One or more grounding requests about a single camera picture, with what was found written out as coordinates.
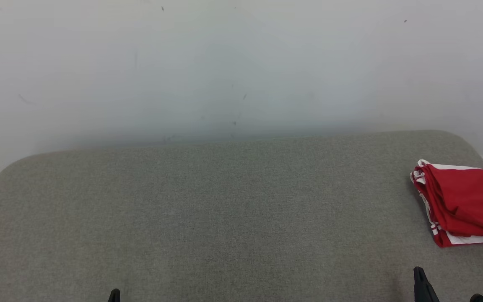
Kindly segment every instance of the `red fabric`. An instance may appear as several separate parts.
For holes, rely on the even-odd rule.
[[[412,180],[429,205],[437,245],[453,245],[445,231],[459,237],[483,236],[483,170],[438,169],[421,162],[414,174],[424,173],[421,178],[426,184],[413,175]]]

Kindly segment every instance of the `stack of folded fabric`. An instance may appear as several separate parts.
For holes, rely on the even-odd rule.
[[[483,243],[483,170],[418,161],[411,181],[440,247]]]

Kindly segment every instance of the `wall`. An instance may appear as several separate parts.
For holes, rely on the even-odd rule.
[[[483,1],[0,0],[0,170],[71,148],[423,128],[483,155]]]

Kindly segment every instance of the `folded shirt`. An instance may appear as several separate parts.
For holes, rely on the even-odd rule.
[[[440,247],[483,243],[483,170],[418,161],[411,181]]]

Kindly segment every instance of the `folded red and white cloth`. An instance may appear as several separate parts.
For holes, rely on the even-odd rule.
[[[418,161],[411,181],[440,247],[483,243],[483,170]]]

